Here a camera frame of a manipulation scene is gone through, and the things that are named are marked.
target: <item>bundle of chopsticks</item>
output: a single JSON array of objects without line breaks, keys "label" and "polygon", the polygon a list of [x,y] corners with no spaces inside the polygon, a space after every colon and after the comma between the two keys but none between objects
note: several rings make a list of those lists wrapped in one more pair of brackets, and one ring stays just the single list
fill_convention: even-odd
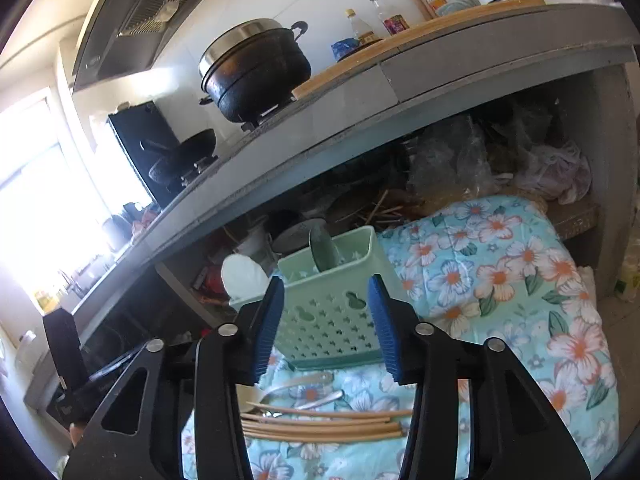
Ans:
[{"label": "bundle of chopsticks", "polygon": [[364,442],[402,436],[400,423],[393,420],[410,416],[411,410],[392,412],[315,412],[281,408],[249,402],[263,412],[279,412],[305,418],[279,418],[242,413],[244,436],[287,442],[334,444]]}]

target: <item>window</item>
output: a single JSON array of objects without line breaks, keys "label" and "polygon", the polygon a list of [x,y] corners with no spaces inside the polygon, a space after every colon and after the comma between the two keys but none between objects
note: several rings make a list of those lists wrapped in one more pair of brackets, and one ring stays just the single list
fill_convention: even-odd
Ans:
[{"label": "window", "polygon": [[45,98],[0,114],[0,257],[43,310],[71,275],[107,252],[79,196]]}]

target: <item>wooden cutting board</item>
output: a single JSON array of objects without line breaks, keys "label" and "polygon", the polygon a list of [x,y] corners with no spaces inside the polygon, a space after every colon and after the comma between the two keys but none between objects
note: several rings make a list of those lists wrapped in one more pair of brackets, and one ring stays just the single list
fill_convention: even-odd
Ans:
[{"label": "wooden cutting board", "polygon": [[429,22],[423,22],[420,25],[416,25],[415,27],[400,32],[399,34],[396,34],[389,38],[385,38],[384,40],[379,41],[361,50],[360,52],[353,54],[352,56],[349,56],[347,59],[340,61],[335,65],[332,65],[331,67],[313,76],[311,79],[295,88],[292,92],[293,96],[297,100],[300,100],[303,97],[308,96],[312,92],[316,92],[325,88],[326,86],[330,85],[331,82],[333,82],[336,78],[339,78],[347,72],[352,72],[359,65],[364,65],[365,63],[367,63],[367,61],[370,61],[373,58],[376,58],[385,53],[389,53],[389,51],[401,45],[409,43],[410,41],[418,40],[419,38],[423,38],[424,36],[427,36],[429,34],[433,34],[434,32],[442,30],[443,28],[457,25],[469,20],[474,20],[476,18],[498,14],[500,12],[505,12],[506,10],[544,5],[544,0],[508,0],[506,2],[497,2],[494,4],[486,4],[483,6],[459,10],[458,12],[447,14],[446,16],[440,18],[435,18],[434,20],[431,20]]}]

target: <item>metal pot rim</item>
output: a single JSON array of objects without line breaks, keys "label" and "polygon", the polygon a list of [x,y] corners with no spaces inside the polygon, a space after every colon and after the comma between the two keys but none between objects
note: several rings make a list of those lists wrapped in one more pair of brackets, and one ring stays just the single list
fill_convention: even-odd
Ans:
[{"label": "metal pot rim", "polygon": [[204,51],[204,54],[202,54],[200,62],[198,63],[200,76],[204,78],[207,72],[209,72],[209,69],[236,45],[252,36],[275,28],[285,27],[280,25],[276,20],[259,18],[258,20],[249,20],[248,22],[240,23],[240,25],[230,28],[214,40]]}]

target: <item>floral tablecloth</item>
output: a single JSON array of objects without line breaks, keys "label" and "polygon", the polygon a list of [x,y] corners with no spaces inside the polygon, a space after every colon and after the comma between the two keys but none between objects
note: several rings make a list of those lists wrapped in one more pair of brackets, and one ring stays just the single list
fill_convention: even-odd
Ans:
[{"label": "floral tablecloth", "polygon": [[[416,312],[452,337],[504,339],[558,411],[592,476],[618,449],[618,393],[600,316],[555,230],[534,203],[506,196],[455,203],[379,235]],[[342,389],[324,411],[410,408],[383,364],[333,370],[327,386],[291,388],[271,404],[296,406]],[[260,386],[299,375],[277,352]],[[468,384],[459,381],[458,462],[469,460]],[[408,428],[409,420],[402,422]],[[196,478],[193,415],[182,434],[185,478]],[[247,439],[255,480],[397,480],[406,438],[361,444]]]}]

